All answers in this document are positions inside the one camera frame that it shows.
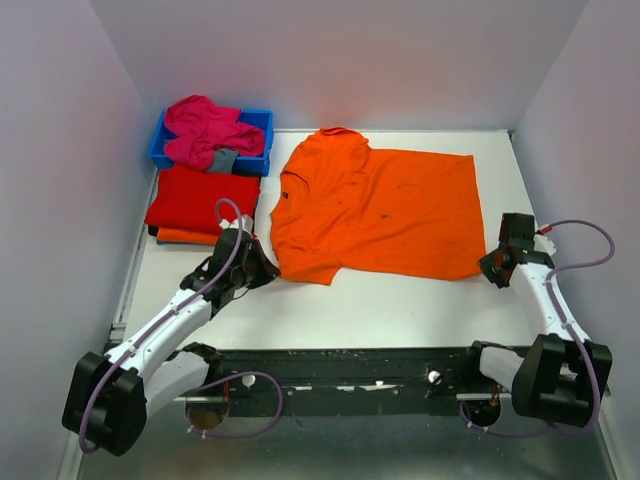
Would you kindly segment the folded red t-shirt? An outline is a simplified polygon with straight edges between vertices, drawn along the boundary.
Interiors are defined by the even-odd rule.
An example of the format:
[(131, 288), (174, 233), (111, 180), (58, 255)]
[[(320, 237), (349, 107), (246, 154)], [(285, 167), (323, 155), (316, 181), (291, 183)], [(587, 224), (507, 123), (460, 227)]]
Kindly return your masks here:
[(152, 227), (217, 235), (223, 220), (252, 216), (260, 195), (259, 177), (198, 172), (181, 165), (158, 174), (145, 223)]

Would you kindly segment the folded orange t-shirt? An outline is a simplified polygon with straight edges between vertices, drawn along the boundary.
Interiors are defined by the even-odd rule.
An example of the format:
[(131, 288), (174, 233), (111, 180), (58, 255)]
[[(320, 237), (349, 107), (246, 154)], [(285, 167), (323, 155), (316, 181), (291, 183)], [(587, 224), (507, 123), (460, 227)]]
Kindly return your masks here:
[(214, 245), (218, 239), (216, 235), (212, 234), (160, 228), (151, 225), (147, 227), (147, 231), (159, 243)]

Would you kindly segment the pink t-shirt in bin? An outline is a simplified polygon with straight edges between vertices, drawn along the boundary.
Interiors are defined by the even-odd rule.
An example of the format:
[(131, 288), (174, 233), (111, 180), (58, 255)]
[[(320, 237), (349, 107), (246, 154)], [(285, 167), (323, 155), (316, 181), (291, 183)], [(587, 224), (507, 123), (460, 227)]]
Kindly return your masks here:
[(164, 126), (174, 135), (163, 151), (175, 164), (197, 171), (211, 166), (214, 152), (236, 150), (240, 156), (258, 157), (264, 153), (265, 133), (240, 120), (242, 110), (221, 106), (202, 95), (191, 95), (171, 105)]

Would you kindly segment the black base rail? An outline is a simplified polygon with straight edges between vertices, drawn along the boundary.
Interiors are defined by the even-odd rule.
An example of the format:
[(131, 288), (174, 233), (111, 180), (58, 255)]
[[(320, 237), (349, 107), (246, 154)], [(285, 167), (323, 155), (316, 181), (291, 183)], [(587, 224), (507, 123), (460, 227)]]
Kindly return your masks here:
[(481, 375), (470, 347), (222, 350), (206, 356), (193, 409), (231, 417), (451, 416), (468, 401), (495, 414), (505, 388)]

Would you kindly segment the grey garment in bin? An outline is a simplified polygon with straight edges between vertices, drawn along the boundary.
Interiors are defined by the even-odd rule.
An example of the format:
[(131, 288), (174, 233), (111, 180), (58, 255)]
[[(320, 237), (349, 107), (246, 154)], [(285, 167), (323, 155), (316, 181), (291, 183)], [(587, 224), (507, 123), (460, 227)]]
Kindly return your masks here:
[(221, 148), (214, 152), (213, 161), (208, 168), (208, 173), (222, 173), (231, 174), (233, 171), (234, 163), (239, 156), (236, 150), (229, 148)]

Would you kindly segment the orange t-shirt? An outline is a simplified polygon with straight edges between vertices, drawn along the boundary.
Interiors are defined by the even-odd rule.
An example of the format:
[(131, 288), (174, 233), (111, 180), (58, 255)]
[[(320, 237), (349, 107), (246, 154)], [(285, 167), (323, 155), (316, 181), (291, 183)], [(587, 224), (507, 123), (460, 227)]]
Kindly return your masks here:
[(375, 149), (321, 129), (280, 174), (271, 245), (284, 279), (328, 285), (342, 268), (445, 281), (476, 276), (486, 253), (470, 155)]
[(160, 228), (151, 225), (147, 227), (147, 231), (159, 243), (214, 245), (218, 239), (216, 235), (212, 234)]

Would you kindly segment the aluminium extrusion frame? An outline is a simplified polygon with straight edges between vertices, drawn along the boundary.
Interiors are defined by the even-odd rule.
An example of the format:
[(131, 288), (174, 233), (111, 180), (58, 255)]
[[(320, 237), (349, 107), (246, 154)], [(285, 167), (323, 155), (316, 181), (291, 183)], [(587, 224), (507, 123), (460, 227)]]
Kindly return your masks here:
[[(104, 353), (114, 346), (120, 344), (124, 339), (126, 325), (124, 323), (114, 323), (111, 325), (107, 340), (100, 348), (100, 352)], [(61, 465), (58, 470), (57, 480), (77, 480), (81, 477), (83, 452), (81, 451), (77, 435), (70, 433), (67, 445), (62, 457)]]

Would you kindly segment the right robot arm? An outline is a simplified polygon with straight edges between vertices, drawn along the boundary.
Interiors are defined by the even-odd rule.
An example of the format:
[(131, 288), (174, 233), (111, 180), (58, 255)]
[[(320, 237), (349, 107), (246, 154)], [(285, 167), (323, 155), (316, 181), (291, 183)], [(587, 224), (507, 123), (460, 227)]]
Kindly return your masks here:
[(554, 227), (537, 227), (528, 214), (503, 215), (498, 246), (478, 265), (491, 284), (514, 291), (535, 340), (524, 355), (503, 345), (476, 343), (478, 357), (461, 365), (460, 379), (474, 392), (497, 383), (510, 393), (520, 416), (589, 431), (599, 417), (613, 358), (571, 313), (557, 281), (564, 267), (536, 246), (537, 238)]

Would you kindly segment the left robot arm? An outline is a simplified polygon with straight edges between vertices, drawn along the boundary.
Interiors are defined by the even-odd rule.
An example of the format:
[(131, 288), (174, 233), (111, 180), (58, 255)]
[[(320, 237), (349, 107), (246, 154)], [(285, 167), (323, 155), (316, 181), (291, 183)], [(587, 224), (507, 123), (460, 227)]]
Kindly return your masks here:
[(220, 353), (183, 342), (231, 303), (239, 290), (273, 282), (280, 272), (257, 238), (240, 227), (223, 231), (213, 252), (180, 282), (168, 304), (137, 333), (103, 354), (77, 362), (62, 425), (82, 452), (121, 456), (149, 417), (185, 393), (230, 397), (237, 374), (224, 375)]

